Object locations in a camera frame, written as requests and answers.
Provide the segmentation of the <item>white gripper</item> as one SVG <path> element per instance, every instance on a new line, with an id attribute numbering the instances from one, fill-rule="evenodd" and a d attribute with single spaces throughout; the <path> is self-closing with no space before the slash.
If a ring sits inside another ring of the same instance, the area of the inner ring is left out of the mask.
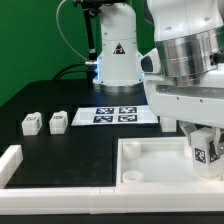
<path id="1" fill-rule="evenodd" d="M 214 146 L 224 154 L 224 88 L 199 86 L 177 87 L 161 75 L 146 75 L 144 89 L 151 111 L 161 117 L 179 120 L 179 126 L 191 144 L 195 124 L 216 127 Z"/>

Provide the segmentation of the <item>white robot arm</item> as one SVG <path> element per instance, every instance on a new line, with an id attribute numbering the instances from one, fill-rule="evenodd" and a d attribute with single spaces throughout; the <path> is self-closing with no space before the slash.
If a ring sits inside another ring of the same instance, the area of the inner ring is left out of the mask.
<path id="1" fill-rule="evenodd" d="M 152 112 L 175 119 L 191 145 L 212 133 L 224 154 L 224 3 L 220 0 L 145 0 L 155 48 L 137 55 L 136 17 L 124 3 L 100 7 L 102 52 L 98 88 L 125 91 L 142 84 Z"/>

